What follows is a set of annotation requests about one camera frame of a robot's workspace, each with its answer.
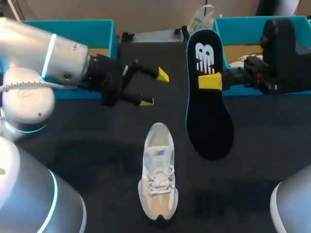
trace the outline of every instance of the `tan sneaker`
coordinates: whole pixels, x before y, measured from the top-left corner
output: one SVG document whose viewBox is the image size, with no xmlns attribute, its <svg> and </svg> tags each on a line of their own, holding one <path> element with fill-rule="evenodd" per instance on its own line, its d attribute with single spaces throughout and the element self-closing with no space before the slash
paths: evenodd
<svg viewBox="0 0 311 233">
<path fill-rule="evenodd" d="M 142 208 L 151 220 L 169 220 L 175 213 L 174 143 L 166 125 L 154 124 L 145 141 L 142 177 L 138 194 Z"/>
</svg>

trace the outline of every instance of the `shoe insole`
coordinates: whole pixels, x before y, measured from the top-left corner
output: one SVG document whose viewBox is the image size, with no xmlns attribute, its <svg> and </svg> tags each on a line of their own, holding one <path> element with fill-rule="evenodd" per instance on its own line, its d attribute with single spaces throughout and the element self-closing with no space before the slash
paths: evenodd
<svg viewBox="0 0 311 233">
<path fill-rule="evenodd" d="M 199 88 L 199 76 L 223 70 L 223 46 L 219 36 L 209 29 L 195 32 L 188 41 L 187 63 L 186 127 L 189 139 L 202 157 L 209 160 L 224 158 L 232 147 L 234 127 L 223 101 L 222 84 L 217 87 L 214 82 L 210 87 Z"/>
</svg>

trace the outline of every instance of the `teal bin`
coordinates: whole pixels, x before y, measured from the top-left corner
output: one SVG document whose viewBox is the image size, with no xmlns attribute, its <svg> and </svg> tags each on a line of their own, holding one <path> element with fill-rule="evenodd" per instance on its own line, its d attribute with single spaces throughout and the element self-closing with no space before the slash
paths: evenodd
<svg viewBox="0 0 311 233">
<path fill-rule="evenodd" d="M 217 32 L 225 45 L 259 45 L 263 27 L 268 19 L 280 18 L 272 17 L 224 17 L 214 20 L 213 30 Z M 311 24 L 305 16 L 289 17 L 294 23 L 296 42 L 301 46 L 311 48 Z M 229 67 L 224 51 L 224 69 Z M 291 94 L 311 94 L 311 91 L 297 92 Z M 258 90 L 244 88 L 244 85 L 230 87 L 230 90 L 223 92 L 224 96 L 249 96 L 262 95 Z"/>
<path fill-rule="evenodd" d="M 114 20 L 44 20 L 23 21 L 23 23 L 85 44 L 90 49 L 109 49 L 108 56 L 117 59 L 118 43 Z M 57 100 L 92 100 L 101 98 L 99 93 L 88 92 L 82 89 L 54 90 L 54 93 Z"/>
</svg>

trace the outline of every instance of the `wall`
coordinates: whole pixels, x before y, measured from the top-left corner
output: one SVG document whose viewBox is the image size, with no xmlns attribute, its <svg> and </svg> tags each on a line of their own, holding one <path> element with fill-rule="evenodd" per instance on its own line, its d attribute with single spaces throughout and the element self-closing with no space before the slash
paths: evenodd
<svg viewBox="0 0 311 233">
<path fill-rule="evenodd" d="M 300 16 L 309 16 L 311 15 L 311 1 L 310 0 L 301 0 L 298 9 L 297 15 Z"/>
<path fill-rule="evenodd" d="M 36 19 L 115 19 L 117 33 L 139 33 L 188 25 L 204 0 L 19 0 Z M 259 0 L 209 0 L 223 16 L 253 16 Z"/>
</svg>

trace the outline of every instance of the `black table surface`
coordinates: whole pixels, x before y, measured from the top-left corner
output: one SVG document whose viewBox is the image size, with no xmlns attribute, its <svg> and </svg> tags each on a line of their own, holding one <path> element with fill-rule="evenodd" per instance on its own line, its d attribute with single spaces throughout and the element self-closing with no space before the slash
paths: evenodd
<svg viewBox="0 0 311 233">
<path fill-rule="evenodd" d="M 120 45 L 120 60 L 160 65 L 161 83 L 138 75 L 129 90 L 151 95 L 152 107 L 96 100 L 59 100 L 45 134 L 19 144 L 83 197 L 86 233 L 275 233 L 269 203 L 274 187 L 311 163 L 311 96 L 226 97 L 235 123 L 231 153 L 202 159 L 185 129 L 188 78 L 184 43 Z M 139 198 L 143 145 L 150 127 L 165 123 L 175 143 L 179 203 L 173 223 L 157 229 Z"/>
</svg>

